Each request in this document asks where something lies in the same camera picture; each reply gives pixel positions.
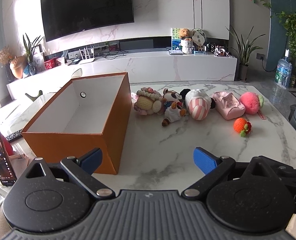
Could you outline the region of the orange crochet carrot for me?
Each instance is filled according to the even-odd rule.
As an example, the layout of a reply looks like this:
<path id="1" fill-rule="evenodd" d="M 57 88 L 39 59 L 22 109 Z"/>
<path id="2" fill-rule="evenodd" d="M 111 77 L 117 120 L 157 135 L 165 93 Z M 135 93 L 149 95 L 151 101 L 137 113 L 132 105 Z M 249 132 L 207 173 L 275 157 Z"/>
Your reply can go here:
<path id="1" fill-rule="evenodd" d="M 251 132 L 252 125 L 244 118 L 237 118 L 233 123 L 233 129 L 241 137 L 246 137 Z"/>

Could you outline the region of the small pink backpack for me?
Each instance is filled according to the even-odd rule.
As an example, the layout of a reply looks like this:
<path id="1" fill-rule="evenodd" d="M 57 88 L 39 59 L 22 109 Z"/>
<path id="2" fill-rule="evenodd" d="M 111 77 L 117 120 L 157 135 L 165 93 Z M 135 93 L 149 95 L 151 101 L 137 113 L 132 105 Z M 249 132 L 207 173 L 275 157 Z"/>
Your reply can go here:
<path id="1" fill-rule="evenodd" d="M 245 113 L 244 104 L 231 92 L 215 92 L 212 96 L 215 101 L 215 108 L 225 120 L 236 119 Z"/>

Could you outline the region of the white pink striped dog plush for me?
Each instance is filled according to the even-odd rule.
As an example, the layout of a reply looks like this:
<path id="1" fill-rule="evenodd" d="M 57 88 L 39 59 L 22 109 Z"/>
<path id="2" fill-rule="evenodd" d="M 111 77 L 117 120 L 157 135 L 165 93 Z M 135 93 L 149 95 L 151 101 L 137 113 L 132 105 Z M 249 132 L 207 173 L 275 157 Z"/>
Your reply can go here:
<path id="1" fill-rule="evenodd" d="M 216 107 L 215 100 L 202 89 L 185 88 L 180 92 L 185 108 L 194 120 L 204 120 L 209 111 Z"/>

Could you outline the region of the pink peach plush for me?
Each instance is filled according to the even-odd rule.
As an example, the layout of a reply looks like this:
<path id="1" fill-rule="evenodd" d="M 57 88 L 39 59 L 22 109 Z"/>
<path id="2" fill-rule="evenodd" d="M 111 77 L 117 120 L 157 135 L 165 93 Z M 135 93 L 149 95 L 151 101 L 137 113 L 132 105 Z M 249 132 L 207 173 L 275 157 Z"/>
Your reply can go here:
<path id="1" fill-rule="evenodd" d="M 263 96 L 253 92 L 245 92 L 241 95 L 239 101 L 244 105 L 245 113 L 250 115 L 257 114 L 264 104 Z"/>

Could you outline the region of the crochet bunny flower doll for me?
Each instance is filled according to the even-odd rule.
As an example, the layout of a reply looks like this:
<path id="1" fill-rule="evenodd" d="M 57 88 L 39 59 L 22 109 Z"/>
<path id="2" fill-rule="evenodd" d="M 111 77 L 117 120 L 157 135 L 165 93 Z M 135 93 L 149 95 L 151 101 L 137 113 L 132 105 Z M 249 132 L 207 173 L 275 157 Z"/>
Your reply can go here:
<path id="1" fill-rule="evenodd" d="M 151 87 L 143 87 L 136 92 L 134 110 L 140 115 L 163 114 L 163 97 Z"/>

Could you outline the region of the white wifi router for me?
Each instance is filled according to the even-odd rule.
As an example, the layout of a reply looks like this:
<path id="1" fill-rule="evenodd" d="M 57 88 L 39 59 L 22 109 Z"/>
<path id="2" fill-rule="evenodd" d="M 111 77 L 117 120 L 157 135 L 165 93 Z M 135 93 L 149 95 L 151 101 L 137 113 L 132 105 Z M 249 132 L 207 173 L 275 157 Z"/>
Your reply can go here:
<path id="1" fill-rule="evenodd" d="M 83 48 L 83 50 L 79 50 L 80 53 L 80 61 L 79 64 L 87 64 L 95 61 L 94 54 L 91 56 L 89 49 L 87 47 Z"/>

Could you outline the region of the red storage box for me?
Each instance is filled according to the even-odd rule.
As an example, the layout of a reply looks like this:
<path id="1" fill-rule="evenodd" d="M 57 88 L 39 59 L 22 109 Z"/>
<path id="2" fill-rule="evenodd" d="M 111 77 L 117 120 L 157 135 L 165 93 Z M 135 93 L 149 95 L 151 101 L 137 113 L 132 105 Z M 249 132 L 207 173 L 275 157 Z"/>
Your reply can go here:
<path id="1" fill-rule="evenodd" d="M 44 64 L 45 64 L 45 70 L 49 70 L 49 69 L 55 68 L 58 65 L 57 59 L 58 58 L 55 57 L 55 58 L 52 58 L 50 60 L 45 61 L 44 62 Z"/>

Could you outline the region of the green plant in vase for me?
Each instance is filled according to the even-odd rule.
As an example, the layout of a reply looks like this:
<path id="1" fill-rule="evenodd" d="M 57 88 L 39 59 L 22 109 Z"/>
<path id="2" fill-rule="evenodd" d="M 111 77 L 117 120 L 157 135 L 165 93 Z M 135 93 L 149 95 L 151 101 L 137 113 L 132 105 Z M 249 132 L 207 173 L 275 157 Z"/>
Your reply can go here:
<path id="1" fill-rule="evenodd" d="M 23 45 L 26 51 L 26 58 L 28 63 L 28 72 L 30 75 L 36 74 L 36 66 L 34 64 L 33 56 L 35 53 L 36 48 L 41 43 L 43 37 L 40 35 L 36 37 L 34 40 L 30 40 L 28 35 L 25 33 L 23 36 Z"/>

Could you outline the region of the orange ceramic vase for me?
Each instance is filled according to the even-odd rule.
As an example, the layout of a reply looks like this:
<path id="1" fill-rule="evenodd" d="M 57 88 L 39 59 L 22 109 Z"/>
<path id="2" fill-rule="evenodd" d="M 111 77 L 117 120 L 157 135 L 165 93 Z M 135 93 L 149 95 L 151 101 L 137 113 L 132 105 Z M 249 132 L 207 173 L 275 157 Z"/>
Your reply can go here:
<path id="1" fill-rule="evenodd" d="M 10 62 L 10 70 L 15 78 L 23 78 L 23 71 L 27 66 L 27 59 L 25 56 L 18 56 Z"/>

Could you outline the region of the brown teddy bear figure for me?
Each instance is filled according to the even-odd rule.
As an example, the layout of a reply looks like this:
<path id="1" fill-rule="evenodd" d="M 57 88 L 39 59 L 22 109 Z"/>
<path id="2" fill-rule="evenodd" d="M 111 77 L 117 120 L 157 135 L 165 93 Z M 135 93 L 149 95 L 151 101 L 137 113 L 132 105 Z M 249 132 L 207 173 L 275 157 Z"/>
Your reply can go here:
<path id="1" fill-rule="evenodd" d="M 180 28 L 178 36 L 181 40 L 182 52 L 184 54 L 192 54 L 194 50 L 194 42 L 192 40 L 191 31 L 188 28 Z"/>

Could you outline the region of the potted green leaf plant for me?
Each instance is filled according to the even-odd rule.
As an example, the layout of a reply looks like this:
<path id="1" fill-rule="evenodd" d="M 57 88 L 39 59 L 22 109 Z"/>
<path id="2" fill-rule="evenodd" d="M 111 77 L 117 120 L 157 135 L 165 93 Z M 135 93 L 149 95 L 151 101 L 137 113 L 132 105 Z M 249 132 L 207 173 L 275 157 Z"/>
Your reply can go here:
<path id="1" fill-rule="evenodd" d="M 237 48 L 231 47 L 231 49 L 233 49 L 237 53 L 239 59 L 238 79 L 242 82 L 247 81 L 247 72 L 249 68 L 249 60 L 251 54 L 256 50 L 263 49 L 260 46 L 254 45 L 254 43 L 260 37 L 265 36 L 265 34 L 258 35 L 251 40 L 250 38 L 253 29 L 254 27 L 251 28 L 246 38 L 244 38 L 242 34 L 238 34 L 232 25 L 230 26 L 230 29 L 227 29 L 237 43 Z"/>

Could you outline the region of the round decorative fan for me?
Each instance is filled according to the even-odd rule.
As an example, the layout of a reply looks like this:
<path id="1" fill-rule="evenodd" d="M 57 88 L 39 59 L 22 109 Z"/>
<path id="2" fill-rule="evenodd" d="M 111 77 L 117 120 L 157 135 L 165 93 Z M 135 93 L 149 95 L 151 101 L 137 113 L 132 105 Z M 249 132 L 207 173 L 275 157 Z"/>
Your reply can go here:
<path id="1" fill-rule="evenodd" d="M 201 28 L 194 28 L 191 31 L 191 35 L 195 49 L 198 51 L 204 51 L 204 43 L 207 38 L 204 30 Z"/>

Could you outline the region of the dried flower bouquet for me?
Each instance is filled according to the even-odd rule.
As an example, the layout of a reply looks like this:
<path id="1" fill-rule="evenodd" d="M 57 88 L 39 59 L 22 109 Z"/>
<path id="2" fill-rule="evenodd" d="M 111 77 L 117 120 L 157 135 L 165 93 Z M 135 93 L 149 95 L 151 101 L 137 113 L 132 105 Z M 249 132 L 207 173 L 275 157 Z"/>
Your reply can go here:
<path id="1" fill-rule="evenodd" d="M 9 64 L 13 58 L 14 56 L 12 55 L 9 47 L 4 47 L 0 50 L 0 64 L 2 66 Z"/>

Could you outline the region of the hanging ivy plant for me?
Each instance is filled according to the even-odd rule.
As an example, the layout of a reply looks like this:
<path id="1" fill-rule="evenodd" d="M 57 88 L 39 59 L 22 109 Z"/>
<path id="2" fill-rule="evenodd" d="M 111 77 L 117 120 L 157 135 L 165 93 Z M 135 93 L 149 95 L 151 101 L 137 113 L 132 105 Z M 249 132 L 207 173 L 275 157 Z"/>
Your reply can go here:
<path id="1" fill-rule="evenodd" d="M 289 50 L 290 59 L 296 62 L 296 12 L 288 14 L 282 11 L 274 15 L 286 30 L 287 49 Z"/>

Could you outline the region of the blue green picture frame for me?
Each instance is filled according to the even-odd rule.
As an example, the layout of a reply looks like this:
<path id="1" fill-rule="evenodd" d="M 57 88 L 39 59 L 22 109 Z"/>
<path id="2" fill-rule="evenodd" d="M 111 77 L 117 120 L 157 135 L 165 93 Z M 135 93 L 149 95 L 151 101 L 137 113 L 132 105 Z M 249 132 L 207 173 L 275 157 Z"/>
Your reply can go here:
<path id="1" fill-rule="evenodd" d="M 170 55 L 183 55 L 179 30 L 180 28 L 171 28 L 171 47 L 168 49 Z"/>

